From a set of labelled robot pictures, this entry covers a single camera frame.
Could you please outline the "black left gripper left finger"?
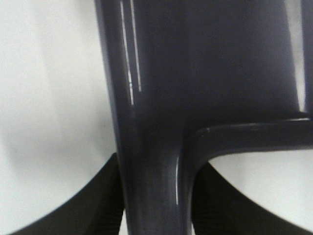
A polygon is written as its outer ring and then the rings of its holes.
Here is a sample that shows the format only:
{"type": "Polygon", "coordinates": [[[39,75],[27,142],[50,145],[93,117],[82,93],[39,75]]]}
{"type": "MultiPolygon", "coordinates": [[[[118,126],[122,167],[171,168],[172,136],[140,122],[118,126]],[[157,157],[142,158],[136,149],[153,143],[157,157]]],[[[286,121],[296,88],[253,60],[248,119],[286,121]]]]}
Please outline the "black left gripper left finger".
{"type": "Polygon", "coordinates": [[[117,155],[77,194],[17,235],[117,235],[125,209],[117,155]]]}

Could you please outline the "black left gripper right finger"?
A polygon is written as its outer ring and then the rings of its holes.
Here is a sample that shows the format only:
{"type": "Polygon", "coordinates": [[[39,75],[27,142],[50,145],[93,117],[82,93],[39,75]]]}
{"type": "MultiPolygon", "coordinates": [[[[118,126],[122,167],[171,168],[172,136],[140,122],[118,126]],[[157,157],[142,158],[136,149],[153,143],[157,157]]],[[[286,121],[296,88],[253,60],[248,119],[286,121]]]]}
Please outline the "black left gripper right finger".
{"type": "Polygon", "coordinates": [[[247,198],[210,163],[196,174],[191,217],[197,235],[311,234],[247,198]]]}

